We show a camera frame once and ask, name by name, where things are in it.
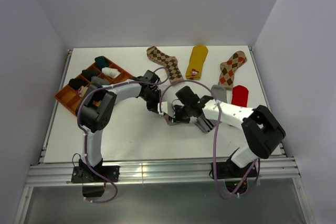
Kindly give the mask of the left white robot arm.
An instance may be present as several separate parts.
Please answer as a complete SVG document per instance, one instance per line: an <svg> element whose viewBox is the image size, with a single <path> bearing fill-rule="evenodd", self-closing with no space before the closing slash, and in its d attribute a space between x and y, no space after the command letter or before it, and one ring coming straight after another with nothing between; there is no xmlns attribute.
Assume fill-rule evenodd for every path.
<svg viewBox="0 0 336 224"><path fill-rule="evenodd" d="M143 76L124 82L102 86L96 82L89 86L77 107L77 124L83 131L83 155L86 165L83 175L91 182L102 176L101 142L103 129L109 124L115 104L130 98L142 98L150 112L157 113L161 96L160 78L148 70Z"/></svg>

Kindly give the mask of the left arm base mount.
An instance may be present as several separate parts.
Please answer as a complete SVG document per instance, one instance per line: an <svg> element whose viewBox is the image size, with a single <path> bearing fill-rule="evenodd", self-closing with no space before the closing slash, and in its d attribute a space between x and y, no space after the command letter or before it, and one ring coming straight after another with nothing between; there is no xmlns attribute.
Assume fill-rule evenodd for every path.
<svg viewBox="0 0 336 224"><path fill-rule="evenodd" d="M101 176L107 178L111 182L117 182L119 179L120 166L102 166L97 171ZM102 183L107 182L104 178L92 172L88 167L75 166L73 168L71 183L87 184L87 183Z"/></svg>

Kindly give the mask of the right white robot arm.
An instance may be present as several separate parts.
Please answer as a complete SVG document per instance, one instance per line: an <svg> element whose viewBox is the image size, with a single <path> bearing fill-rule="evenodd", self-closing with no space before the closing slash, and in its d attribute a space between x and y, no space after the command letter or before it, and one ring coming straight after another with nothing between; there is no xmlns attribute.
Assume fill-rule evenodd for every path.
<svg viewBox="0 0 336 224"><path fill-rule="evenodd" d="M271 111L264 105L246 108L216 100L212 96L199 97L190 87L180 89L176 94L181 105L175 105L173 123L195 124L204 133L214 129L217 123L225 123L242 130L246 144L228 159L228 173L240 176L248 164L257 158L268 159L285 138L286 133Z"/></svg>

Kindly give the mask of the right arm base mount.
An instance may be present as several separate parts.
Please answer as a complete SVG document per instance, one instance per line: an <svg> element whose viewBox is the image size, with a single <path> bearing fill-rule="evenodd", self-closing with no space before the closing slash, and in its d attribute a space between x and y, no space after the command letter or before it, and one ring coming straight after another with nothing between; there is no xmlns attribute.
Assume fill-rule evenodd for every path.
<svg viewBox="0 0 336 224"><path fill-rule="evenodd" d="M247 166L244 168L239 168L234 163L230 162L216 162L216 172L217 172L217 179L234 179L234 178L243 178L246 174L248 169L251 167L253 163L248 163ZM211 163L211 170L209 172L209 177L214 179L213 171L214 165ZM248 178L255 178L258 175L258 168L255 164L250 172L247 174L245 179Z"/></svg>

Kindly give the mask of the taupe sock with red cuff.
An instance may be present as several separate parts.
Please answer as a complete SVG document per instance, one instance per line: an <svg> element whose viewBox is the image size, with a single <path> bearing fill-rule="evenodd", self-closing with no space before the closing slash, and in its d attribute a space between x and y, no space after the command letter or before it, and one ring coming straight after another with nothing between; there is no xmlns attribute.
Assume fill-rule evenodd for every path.
<svg viewBox="0 0 336 224"><path fill-rule="evenodd" d="M166 123L169 126L173 126L173 125L177 125L178 124L176 122L176 118L175 118L175 114L174 113L171 113L171 114L165 113L164 114L164 119L165 119Z"/></svg>

